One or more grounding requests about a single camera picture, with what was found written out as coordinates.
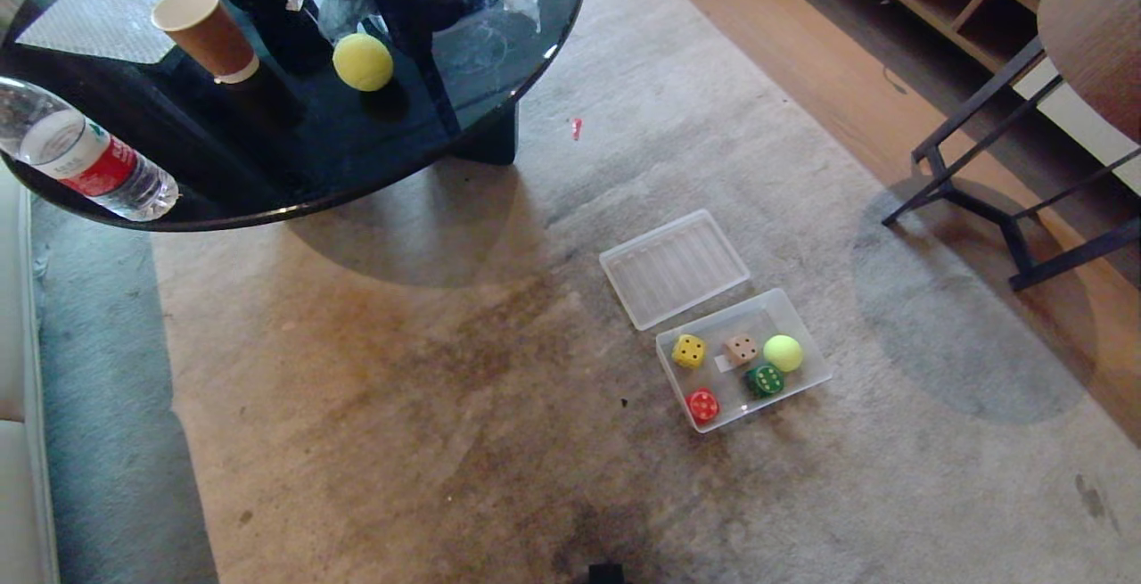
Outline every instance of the yellow ball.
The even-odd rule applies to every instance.
[[[393,79],[393,55],[372,35],[353,33],[333,49],[333,68],[350,88],[374,92]]]
[[[791,373],[804,360],[804,351],[793,336],[778,333],[764,342],[764,359],[774,364],[782,373]]]

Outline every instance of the sofa cushion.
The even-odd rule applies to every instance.
[[[16,422],[0,422],[0,565],[5,584],[44,582],[27,435]]]
[[[0,165],[0,420],[24,420],[24,266],[30,252],[26,245],[27,213],[21,205],[27,202],[19,182]]]

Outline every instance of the sofa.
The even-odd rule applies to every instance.
[[[32,300],[30,198],[0,165],[0,582],[59,582]]]

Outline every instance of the paper cup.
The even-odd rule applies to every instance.
[[[151,23],[170,35],[219,83],[242,83],[260,60],[221,0],[162,0]]]

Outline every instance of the red dice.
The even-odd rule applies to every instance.
[[[721,413],[721,405],[717,403],[717,397],[713,397],[713,394],[704,388],[687,397],[686,405],[689,406],[689,414],[693,414],[694,421],[697,423],[709,423]]]

